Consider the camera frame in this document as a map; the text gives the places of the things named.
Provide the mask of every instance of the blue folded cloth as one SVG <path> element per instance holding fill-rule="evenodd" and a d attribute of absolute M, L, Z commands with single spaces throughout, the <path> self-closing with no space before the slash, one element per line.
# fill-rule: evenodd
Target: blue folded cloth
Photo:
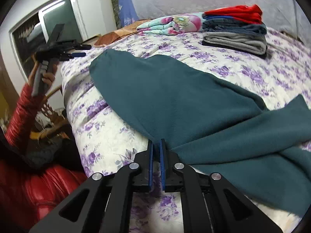
<path fill-rule="evenodd" d="M 207 32 L 234 32 L 254 36 L 267 34 L 265 24 L 249 24 L 228 16 L 210 16 L 202 27 Z"/>

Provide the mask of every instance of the stack of folded clothes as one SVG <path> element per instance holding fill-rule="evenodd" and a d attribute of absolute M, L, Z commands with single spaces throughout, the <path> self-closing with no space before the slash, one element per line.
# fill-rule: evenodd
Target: stack of folded clothes
<path fill-rule="evenodd" d="M 267 29 L 261 15 L 256 4 L 206 11 L 202 26 L 206 33 L 202 44 L 239 50 L 265 59 Z"/>

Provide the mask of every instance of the blue gripper pad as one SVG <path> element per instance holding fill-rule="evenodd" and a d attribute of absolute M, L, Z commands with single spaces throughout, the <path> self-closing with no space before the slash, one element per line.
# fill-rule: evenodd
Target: blue gripper pad
<path fill-rule="evenodd" d="M 164 157 L 163 157 L 163 147 L 160 141 L 160 170 L 161 170 L 161 183 L 162 190 L 165 190 L 165 169 L 164 169 Z"/>
<path fill-rule="evenodd" d="M 149 190 L 151 190 L 152 187 L 152 174 L 153 174 L 153 143 L 151 143 L 150 146 L 150 154 L 149 154 Z"/>

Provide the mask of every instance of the metal screw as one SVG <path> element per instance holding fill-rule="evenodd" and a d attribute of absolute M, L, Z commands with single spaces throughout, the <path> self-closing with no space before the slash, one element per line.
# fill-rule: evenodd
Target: metal screw
<path fill-rule="evenodd" d="M 220 180 L 221 179 L 221 175 L 217 172 L 214 172 L 211 177 L 213 180 Z"/>
<path fill-rule="evenodd" d="M 137 168 L 139 167 L 139 165 L 138 165 L 137 163 L 131 163 L 131 164 L 129 165 L 129 167 L 130 167 L 131 169 L 137 169 Z"/>
<path fill-rule="evenodd" d="M 183 163 L 176 163 L 176 164 L 174 165 L 174 167 L 175 167 L 176 169 L 180 170 L 180 169 L 183 169 L 183 168 L 185 167 L 185 165 L 184 165 Z"/>
<path fill-rule="evenodd" d="M 102 178 L 102 175 L 98 172 L 92 175 L 93 180 L 100 180 L 101 178 Z"/>

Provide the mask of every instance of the gray folded cloth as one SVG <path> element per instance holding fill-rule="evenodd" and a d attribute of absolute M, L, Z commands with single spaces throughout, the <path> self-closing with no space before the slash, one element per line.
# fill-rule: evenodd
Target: gray folded cloth
<path fill-rule="evenodd" d="M 265 36 L 254 36 L 234 32 L 206 32 L 203 40 L 207 43 L 229 46 L 250 53 L 262 55 L 266 52 Z"/>

